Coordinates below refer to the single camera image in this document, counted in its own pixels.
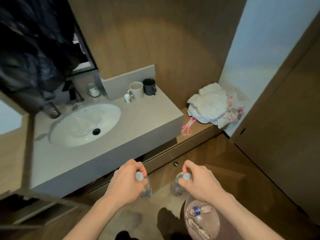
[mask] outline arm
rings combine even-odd
[[[142,162],[133,159],[127,161],[115,171],[108,189],[81,221],[64,237],[63,240],[96,240],[112,217],[123,206],[134,202],[148,181],[137,181],[135,173],[140,171],[143,176],[147,172]]]
[[[283,240],[275,231],[264,224],[259,218],[243,207],[233,195],[224,191],[212,172],[205,166],[198,166],[187,160],[183,172],[187,168],[192,171],[192,181],[179,179],[194,198],[208,202],[215,207],[238,231],[244,240]]]

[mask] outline bottle label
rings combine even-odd
[[[199,206],[193,207],[193,210],[194,210],[196,216],[199,216],[201,214],[201,210],[200,210]]]

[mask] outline forearm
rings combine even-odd
[[[110,197],[102,197],[63,240],[97,240],[120,209]]]
[[[210,202],[235,227],[244,240],[283,240],[275,231],[242,206],[233,195],[224,193]]]

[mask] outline light blue wall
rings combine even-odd
[[[20,128],[22,116],[0,100],[0,135]]]
[[[244,116],[319,10],[320,0],[247,0],[219,80],[249,100]],[[231,136],[239,124],[226,133]]]

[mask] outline gray countertop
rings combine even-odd
[[[78,147],[64,148],[51,144],[48,138],[50,127],[55,121],[61,120],[63,115],[53,120],[43,112],[39,112],[35,117],[34,125],[35,139],[30,188],[49,181],[183,115],[159,87],[157,87],[156,96],[144,95],[142,99],[132,99],[130,104],[127,104],[122,97],[113,101],[109,101],[104,96],[98,98],[84,96],[84,98],[85,101],[80,108],[94,103],[109,103],[118,106],[121,110],[120,120],[113,129],[97,140]],[[62,114],[68,114],[72,109],[70,105],[61,105],[58,108]]]

